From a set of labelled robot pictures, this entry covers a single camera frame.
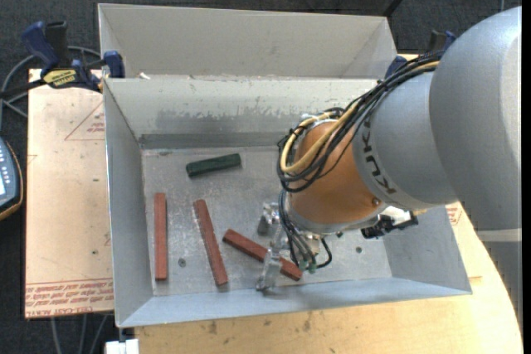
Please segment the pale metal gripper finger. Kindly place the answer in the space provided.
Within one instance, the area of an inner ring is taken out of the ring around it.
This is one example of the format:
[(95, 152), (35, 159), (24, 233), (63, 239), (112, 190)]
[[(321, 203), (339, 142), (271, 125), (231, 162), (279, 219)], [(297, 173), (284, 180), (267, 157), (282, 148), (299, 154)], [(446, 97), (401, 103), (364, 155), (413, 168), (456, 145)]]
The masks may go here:
[(277, 202), (265, 202), (257, 226), (257, 234), (260, 236), (271, 235), (279, 222), (279, 205)]
[(256, 281), (256, 290), (265, 292), (268, 289), (274, 288), (280, 275), (280, 271), (280, 252), (269, 248), (265, 255), (262, 271)]

